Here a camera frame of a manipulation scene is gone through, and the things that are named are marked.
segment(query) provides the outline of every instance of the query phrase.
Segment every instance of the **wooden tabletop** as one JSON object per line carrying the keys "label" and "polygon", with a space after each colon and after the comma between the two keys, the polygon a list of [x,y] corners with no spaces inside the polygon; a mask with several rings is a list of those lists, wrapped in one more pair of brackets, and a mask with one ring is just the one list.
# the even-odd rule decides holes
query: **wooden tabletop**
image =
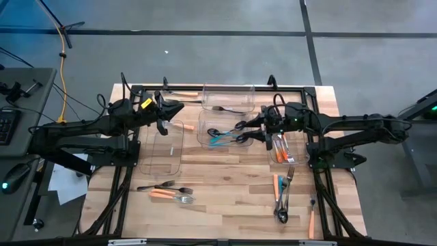
{"label": "wooden tabletop", "polygon": [[[331,86],[315,87],[320,113],[337,116],[339,110]],[[297,93],[281,92],[285,101],[300,102]],[[272,92],[255,93],[256,115],[261,105],[272,104]],[[111,102],[122,98],[122,86],[113,87]],[[188,96],[165,95],[166,99],[201,100]],[[132,176],[123,237],[141,238],[239,238],[239,239],[306,239],[308,238],[310,195],[315,192],[314,179],[307,164],[296,165],[290,188],[289,221],[281,225],[274,220],[273,174],[286,175],[287,166],[269,161],[265,144],[254,141],[248,148],[203,148],[197,141],[200,104],[186,103],[175,116],[184,124],[195,126],[184,131],[179,176],[160,178],[148,175],[150,161],[147,153],[155,139],[156,126],[142,127],[139,140],[139,165]],[[330,133],[338,137],[343,133]],[[304,151],[305,139],[296,141]],[[89,183],[83,206],[82,230],[88,229],[106,206],[111,190],[114,167],[101,168]],[[351,174],[333,169],[335,193],[340,209],[362,234],[366,234],[356,185]],[[171,200],[151,199],[139,186],[154,185],[174,179],[175,187],[194,190],[195,202],[184,205]],[[315,239],[322,238],[319,210],[315,208]],[[334,232],[332,213],[327,209],[331,232]],[[114,212],[117,219],[118,207]]]}

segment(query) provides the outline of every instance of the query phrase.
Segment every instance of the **concrete floor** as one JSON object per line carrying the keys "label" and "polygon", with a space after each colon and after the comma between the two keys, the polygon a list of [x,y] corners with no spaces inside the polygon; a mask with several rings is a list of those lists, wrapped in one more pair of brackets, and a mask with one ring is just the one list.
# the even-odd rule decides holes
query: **concrete floor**
{"label": "concrete floor", "polygon": [[[46,2],[65,25],[85,21],[84,29],[304,31],[299,0]],[[307,0],[307,7],[313,31],[437,31],[433,0]],[[10,1],[0,15],[0,25],[52,28],[28,0]],[[112,85],[120,83],[121,71],[130,83],[161,82],[166,76],[170,83],[264,84],[274,74],[283,85],[314,85],[305,37],[71,36],[71,40],[74,48],[66,51],[64,70],[68,93],[95,109],[99,109],[96,94],[108,98]],[[335,87],[342,114],[397,115],[436,89],[437,39],[315,38],[314,43],[322,83]],[[34,66],[59,67],[56,35],[0,34],[0,46]],[[0,64],[23,66],[4,55]],[[59,76],[55,82],[61,84]],[[96,117],[75,102],[71,105],[79,109],[81,118]],[[53,92],[44,113],[56,118],[60,107],[61,99]],[[75,120],[70,110],[67,120]],[[399,191],[417,186],[401,146],[377,143],[357,151],[368,158],[356,171],[368,234],[382,240],[437,244],[437,201],[405,202],[399,196]],[[76,206],[57,210],[75,207],[79,213],[81,200],[72,203]],[[62,226],[16,236],[69,236],[75,219],[52,219],[52,224]]]}

